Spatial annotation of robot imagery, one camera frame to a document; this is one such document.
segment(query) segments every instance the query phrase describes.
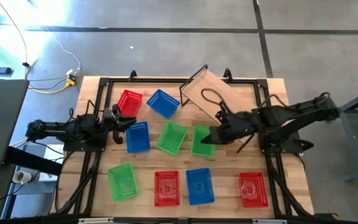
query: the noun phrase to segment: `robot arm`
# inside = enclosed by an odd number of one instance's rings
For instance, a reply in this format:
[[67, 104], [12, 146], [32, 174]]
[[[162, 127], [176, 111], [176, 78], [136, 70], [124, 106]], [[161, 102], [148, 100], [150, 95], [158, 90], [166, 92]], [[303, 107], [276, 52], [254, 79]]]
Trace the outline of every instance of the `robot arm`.
[[221, 125], [209, 127], [211, 134], [201, 142], [229, 144], [236, 139], [259, 134], [261, 148], [269, 148], [270, 152], [277, 153], [284, 145], [288, 145], [290, 151], [299, 153], [313, 147], [313, 143], [298, 139], [296, 132], [299, 129], [315, 121], [333, 121], [339, 117], [340, 110], [329, 93], [291, 106], [282, 103], [277, 95], [271, 97], [276, 97], [282, 106], [264, 106], [265, 101], [252, 112], [241, 111], [235, 114], [222, 100], [219, 103], [221, 111], [215, 116]]
[[70, 119], [66, 123], [35, 120], [27, 125], [25, 136], [30, 141], [52, 136], [65, 143], [99, 144], [104, 141], [107, 133], [112, 131], [114, 141], [122, 144], [119, 133], [125, 132], [136, 122], [136, 117], [122, 115], [118, 105], [113, 105], [111, 110], [104, 109], [102, 120], [87, 112], [74, 118], [73, 111], [70, 110]]

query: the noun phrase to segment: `blue basket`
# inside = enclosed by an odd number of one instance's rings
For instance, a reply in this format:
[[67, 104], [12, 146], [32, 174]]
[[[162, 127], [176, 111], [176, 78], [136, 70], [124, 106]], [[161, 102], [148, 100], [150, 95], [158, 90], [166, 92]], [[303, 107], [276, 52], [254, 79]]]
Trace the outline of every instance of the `blue basket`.
[[215, 201], [211, 173], [208, 168], [188, 170], [186, 171], [186, 179], [190, 205]]
[[147, 100], [147, 104], [153, 108], [153, 110], [169, 119], [177, 110], [180, 102], [164, 91], [157, 90], [152, 97]]
[[126, 132], [128, 153], [150, 150], [149, 126], [146, 121], [133, 124]]

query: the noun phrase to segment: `green basket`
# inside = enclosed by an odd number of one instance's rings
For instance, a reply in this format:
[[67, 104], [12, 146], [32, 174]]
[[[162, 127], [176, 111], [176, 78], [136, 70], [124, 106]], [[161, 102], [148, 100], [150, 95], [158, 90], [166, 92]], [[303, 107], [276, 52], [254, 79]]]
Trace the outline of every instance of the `green basket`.
[[180, 145], [186, 137], [187, 128], [176, 124], [173, 121], [168, 121], [162, 131], [156, 146], [170, 154], [176, 155], [179, 151]]
[[203, 140], [209, 135], [209, 127], [196, 125], [194, 128], [193, 144], [191, 145], [191, 153], [201, 156], [215, 156], [215, 145], [214, 144], [203, 144]]
[[126, 163], [108, 170], [112, 199], [120, 202], [137, 195], [136, 181], [131, 163]]

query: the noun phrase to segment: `wooden tabletop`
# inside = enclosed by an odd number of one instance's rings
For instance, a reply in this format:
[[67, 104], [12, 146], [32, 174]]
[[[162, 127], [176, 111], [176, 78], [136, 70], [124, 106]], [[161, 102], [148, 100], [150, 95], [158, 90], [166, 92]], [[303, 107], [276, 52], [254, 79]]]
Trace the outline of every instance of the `wooden tabletop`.
[[[83, 114], [88, 100], [95, 101], [100, 77], [84, 77], [77, 102], [75, 114]], [[267, 178], [264, 156], [260, 153], [258, 139], [253, 140], [240, 152], [236, 153], [241, 143], [236, 141], [225, 146], [216, 146], [214, 157], [197, 156], [190, 152], [193, 127], [196, 124], [206, 126], [218, 125], [194, 103], [179, 106], [170, 118], [188, 128], [186, 138], [176, 156], [155, 146], [167, 119], [151, 109], [146, 101], [157, 89], [180, 100], [179, 83], [115, 83], [112, 88], [111, 104], [118, 102], [124, 90], [143, 94], [143, 104], [137, 114], [138, 121], [147, 121], [151, 140], [149, 152], [128, 154], [125, 134], [124, 144], [115, 144], [109, 133], [106, 150], [102, 153], [96, 190], [94, 193], [92, 217], [191, 217], [191, 218], [273, 218], [272, 200]], [[248, 102], [249, 109], [255, 108], [254, 89], [249, 84], [232, 84]], [[277, 94], [284, 103], [288, 103], [284, 81], [281, 78], [268, 79], [270, 94]], [[101, 102], [104, 102], [106, 91]], [[75, 152], [66, 161], [58, 186], [58, 204], [62, 206], [73, 193], [80, 179], [84, 152]], [[138, 195], [122, 202], [113, 202], [110, 192], [107, 170], [130, 162], [134, 168]], [[288, 188], [304, 208], [313, 213], [305, 171], [299, 158], [283, 154], [283, 164]], [[188, 169], [210, 168], [215, 202], [204, 205], [189, 205], [185, 172]], [[177, 170], [180, 178], [180, 205], [177, 207], [154, 206], [154, 172]], [[238, 174], [240, 172], [262, 172], [268, 195], [268, 208], [244, 208], [241, 205]], [[88, 187], [85, 189], [83, 205], [85, 206]], [[278, 190], [280, 208], [284, 211], [282, 193]]]

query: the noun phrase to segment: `red plastic basket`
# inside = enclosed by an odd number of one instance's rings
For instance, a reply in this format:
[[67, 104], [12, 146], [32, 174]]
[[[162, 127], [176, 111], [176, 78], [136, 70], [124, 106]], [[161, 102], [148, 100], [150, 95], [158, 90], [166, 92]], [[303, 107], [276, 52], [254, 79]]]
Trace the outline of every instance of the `red plastic basket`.
[[135, 93], [133, 91], [124, 90], [118, 101], [118, 107], [121, 110], [121, 114], [126, 116], [136, 116], [142, 104], [143, 95]]
[[161, 171], [154, 174], [154, 205], [156, 207], [180, 204], [179, 172]]
[[261, 172], [239, 174], [241, 203], [244, 208], [268, 207], [264, 175]]

